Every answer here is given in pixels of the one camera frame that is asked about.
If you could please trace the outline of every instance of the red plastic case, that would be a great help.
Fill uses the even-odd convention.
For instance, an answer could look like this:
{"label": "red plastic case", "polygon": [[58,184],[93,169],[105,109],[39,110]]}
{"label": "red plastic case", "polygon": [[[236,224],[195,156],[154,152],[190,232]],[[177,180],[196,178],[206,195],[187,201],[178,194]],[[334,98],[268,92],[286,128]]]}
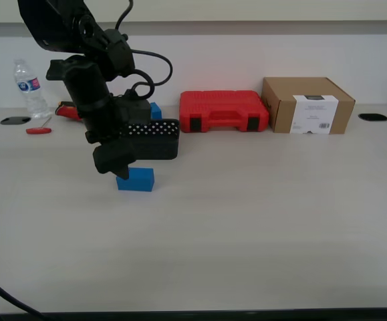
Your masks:
{"label": "red plastic case", "polygon": [[269,113],[254,91],[183,92],[180,128],[183,132],[208,132],[211,127],[236,127],[241,132],[261,132]]}

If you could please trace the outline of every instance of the blue block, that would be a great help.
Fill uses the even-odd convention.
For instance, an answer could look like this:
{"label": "blue block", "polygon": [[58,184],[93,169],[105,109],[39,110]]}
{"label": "blue block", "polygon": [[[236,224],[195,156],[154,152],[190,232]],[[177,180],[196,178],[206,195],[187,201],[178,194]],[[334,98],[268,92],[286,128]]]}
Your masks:
{"label": "blue block", "polygon": [[152,119],[162,119],[162,111],[160,110],[158,104],[156,102],[152,102],[150,105],[152,106]]}
{"label": "blue block", "polygon": [[153,169],[129,169],[129,179],[126,181],[116,177],[119,191],[151,192],[154,185]]}

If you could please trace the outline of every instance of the white label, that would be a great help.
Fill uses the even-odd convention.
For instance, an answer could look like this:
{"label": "white label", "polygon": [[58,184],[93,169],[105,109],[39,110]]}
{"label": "white label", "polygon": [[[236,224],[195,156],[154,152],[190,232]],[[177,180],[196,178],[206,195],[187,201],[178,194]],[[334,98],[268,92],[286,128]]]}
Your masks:
{"label": "white label", "polygon": [[329,134],[339,100],[334,96],[294,96],[297,100],[292,134]]}

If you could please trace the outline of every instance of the bottle label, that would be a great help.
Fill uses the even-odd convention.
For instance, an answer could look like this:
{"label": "bottle label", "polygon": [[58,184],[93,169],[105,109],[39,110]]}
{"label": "bottle label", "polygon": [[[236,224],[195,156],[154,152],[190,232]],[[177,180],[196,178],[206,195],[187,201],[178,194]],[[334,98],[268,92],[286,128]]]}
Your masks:
{"label": "bottle label", "polygon": [[28,82],[19,82],[18,87],[22,92],[28,92],[29,90],[33,92],[40,89],[40,83],[37,78],[34,78]]}

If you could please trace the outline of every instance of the water bottle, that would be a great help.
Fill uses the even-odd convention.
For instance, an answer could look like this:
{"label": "water bottle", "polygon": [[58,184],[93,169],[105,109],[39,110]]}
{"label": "water bottle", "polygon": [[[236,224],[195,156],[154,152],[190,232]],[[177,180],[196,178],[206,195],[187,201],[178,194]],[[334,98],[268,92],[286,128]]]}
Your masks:
{"label": "water bottle", "polygon": [[15,60],[15,81],[25,98],[27,110],[31,117],[48,117],[51,111],[41,95],[39,80],[23,59]]}

